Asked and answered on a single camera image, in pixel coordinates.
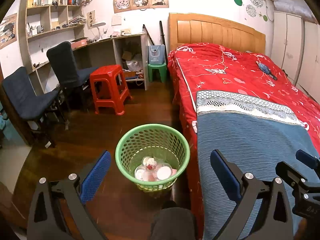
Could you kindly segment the white tissue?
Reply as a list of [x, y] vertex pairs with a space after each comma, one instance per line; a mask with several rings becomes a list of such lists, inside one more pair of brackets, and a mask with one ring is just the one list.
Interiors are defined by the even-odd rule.
[[147, 171], [153, 171], [157, 167], [157, 161], [153, 157], [146, 156], [142, 160], [142, 165]]

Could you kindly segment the black stick leaning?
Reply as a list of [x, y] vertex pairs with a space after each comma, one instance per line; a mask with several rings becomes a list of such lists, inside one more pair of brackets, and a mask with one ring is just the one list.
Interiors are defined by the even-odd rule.
[[154, 45], [155, 45], [155, 43], [154, 43], [153, 39], [151, 38], [151, 36], [150, 36], [150, 34], [149, 34], [149, 32], [148, 32], [148, 30], [147, 30], [147, 28], [146, 28], [145, 24], [143, 24], [143, 30], [144, 30], [144, 31], [145, 31], [145, 33], [147, 34], [147, 37], [148, 37], [148, 39], [149, 39], [149, 41], [150, 41], [151, 45], [152, 45], [152, 46], [154, 46]]
[[163, 24], [162, 21], [159, 21], [159, 27], [160, 27], [160, 33], [161, 33], [161, 39], [162, 39], [162, 43], [164, 45], [164, 58], [165, 58], [165, 62], [168, 66], [168, 55], [167, 55], [167, 47], [166, 47], [166, 43], [165, 43], [165, 35], [164, 35], [164, 31], [163, 31]]

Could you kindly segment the clear plastic cup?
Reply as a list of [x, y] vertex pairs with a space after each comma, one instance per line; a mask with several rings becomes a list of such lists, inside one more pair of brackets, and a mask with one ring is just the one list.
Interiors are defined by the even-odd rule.
[[140, 181], [148, 181], [148, 170], [144, 165], [140, 165], [135, 169], [135, 178]]

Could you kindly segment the black stick leaning left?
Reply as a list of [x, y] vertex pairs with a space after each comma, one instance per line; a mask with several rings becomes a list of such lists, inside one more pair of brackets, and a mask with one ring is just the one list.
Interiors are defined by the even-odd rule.
[[145, 24], [143, 24], [143, 30], [144, 30], [144, 31], [145, 31], [145, 33], [147, 34], [147, 37], [148, 37], [148, 39], [149, 39], [149, 41], [150, 41], [151, 45], [152, 45], [152, 46], [154, 46], [154, 45], [155, 45], [155, 43], [154, 43], [153, 39], [151, 38], [151, 36], [150, 36], [150, 34], [149, 34], [149, 32], [148, 32], [148, 30], [147, 30], [147, 28], [146, 28]]

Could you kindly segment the dark blue chair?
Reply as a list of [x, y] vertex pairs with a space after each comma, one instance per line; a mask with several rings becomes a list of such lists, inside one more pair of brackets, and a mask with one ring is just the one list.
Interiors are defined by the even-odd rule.
[[79, 69], [69, 41], [48, 49], [46, 55], [65, 96], [85, 97], [86, 83], [98, 67]]
[[55, 147], [55, 142], [41, 119], [57, 101], [59, 90], [37, 96], [25, 67], [20, 67], [2, 81], [2, 86], [19, 117], [24, 121], [33, 121], [38, 129], [33, 133], [42, 133], [48, 139], [46, 148]]

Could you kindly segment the red plastic stool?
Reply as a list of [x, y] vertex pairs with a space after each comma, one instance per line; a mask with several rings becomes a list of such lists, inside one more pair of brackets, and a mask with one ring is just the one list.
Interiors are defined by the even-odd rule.
[[89, 80], [96, 114], [101, 107], [113, 108], [116, 115], [125, 113], [124, 101], [132, 96], [120, 65], [100, 67], [90, 74]]

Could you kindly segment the red bed quilt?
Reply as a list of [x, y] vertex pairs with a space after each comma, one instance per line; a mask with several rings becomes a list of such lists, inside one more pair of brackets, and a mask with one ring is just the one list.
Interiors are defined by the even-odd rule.
[[[263, 73], [257, 61], [268, 66], [277, 80]], [[290, 107], [296, 116], [310, 125], [309, 135], [317, 150], [314, 157], [319, 156], [319, 104], [294, 86], [268, 56], [242, 53], [212, 43], [184, 44], [169, 54], [168, 68], [180, 105], [183, 134], [190, 144], [187, 175], [191, 210], [197, 218], [201, 239], [204, 239], [204, 204], [197, 158], [197, 92], [220, 90]]]

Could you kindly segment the light blue paper bag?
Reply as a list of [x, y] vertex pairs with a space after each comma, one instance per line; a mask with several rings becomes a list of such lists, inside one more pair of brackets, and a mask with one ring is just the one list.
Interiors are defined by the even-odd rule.
[[164, 45], [149, 46], [148, 59], [149, 64], [163, 64], [165, 62]]

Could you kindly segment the green plastic waste basket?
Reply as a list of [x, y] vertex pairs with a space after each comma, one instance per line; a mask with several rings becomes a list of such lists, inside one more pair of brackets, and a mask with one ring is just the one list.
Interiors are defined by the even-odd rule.
[[[157, 166], [167, 163], [172, 175], [166, 180], [155, 178], [155, 169], [148, 171], [148, 181], [135, 178], [135, 169], [142, 165], [144, 157], [155, 158]], [[147, 193], [156, 194], [172, 188], [184, 172], [190, 160], [190, 149], [185, 137], [176, 129], [161, 124], [137, 126], [123, 135], [115, 151], [119, 171], [136, 186]]]

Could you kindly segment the wooden headboard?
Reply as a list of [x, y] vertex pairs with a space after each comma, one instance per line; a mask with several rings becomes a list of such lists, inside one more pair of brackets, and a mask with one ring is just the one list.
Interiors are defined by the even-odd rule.
[[237, 51], [265, 53], [266, 36], [230, 20], [202, 14], [169, 14], [170, 50], [192, 43], [213, 43]]

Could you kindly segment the black stick leaning right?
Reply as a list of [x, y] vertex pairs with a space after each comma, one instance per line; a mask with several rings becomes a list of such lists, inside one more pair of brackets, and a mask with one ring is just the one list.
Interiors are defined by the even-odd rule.
[[162, 39], [162, 43], [164, 45], [164, 58], [165, 58], [165, 62], [168, 66], [168, 55], [167, 55], [167, 47], [166, 47], [166, 43], [165, 43], [165, 35], [164, 35], [164, 31], [163, 31], [163, 24], [162, 21], [159, 21], [159, 27], [160, 27], [160, 33], [161, 33], [161, 39]]

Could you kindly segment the white wardrobe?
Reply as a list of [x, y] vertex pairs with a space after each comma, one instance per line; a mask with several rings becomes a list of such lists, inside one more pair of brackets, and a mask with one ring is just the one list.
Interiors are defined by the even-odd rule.
[[272, 61], [289, 80], [319, 102], [319, 24], [274, 12]]

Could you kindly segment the dark blue chair near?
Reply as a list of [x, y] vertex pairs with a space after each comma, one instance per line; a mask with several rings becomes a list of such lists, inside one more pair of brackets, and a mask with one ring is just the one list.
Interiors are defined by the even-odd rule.
[[55, 142], [41, 119], [57, 101], [59, 90], [37, 96], [25, 67], [20, 67], [2, 81], [2, 86], [19, 117], [24, 121], [33, 121], [38, 129], [33, 133], [42, 133], [48, 139], [46, 148], [55, 147]]

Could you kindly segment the white round plastic lid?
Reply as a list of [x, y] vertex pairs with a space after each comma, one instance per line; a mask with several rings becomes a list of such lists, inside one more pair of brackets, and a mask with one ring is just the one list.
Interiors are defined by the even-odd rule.
[[155, 169], [155, 178], [157, 180], [166, 180], [172, 175], [172, 167], [167, 164], [159, 164]]

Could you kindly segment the blue toy on bed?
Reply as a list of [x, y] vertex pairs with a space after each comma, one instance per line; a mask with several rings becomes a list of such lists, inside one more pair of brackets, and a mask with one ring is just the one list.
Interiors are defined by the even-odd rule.
[[263, 73], [265, 73], [266, 75], [272, 77], [272, 79], [277, 80], [277, 77], [272, 74], [272, 72], [271, 72], [270, 68], [268, 68], [268, 66], [266, 66], [265, 64], [263, 64], [263, 63], [261, 63], [261, 62], [259, 62], [259, 61], [257, 61], [256, 64], [257, 64], [258, 68], [259, 68]]

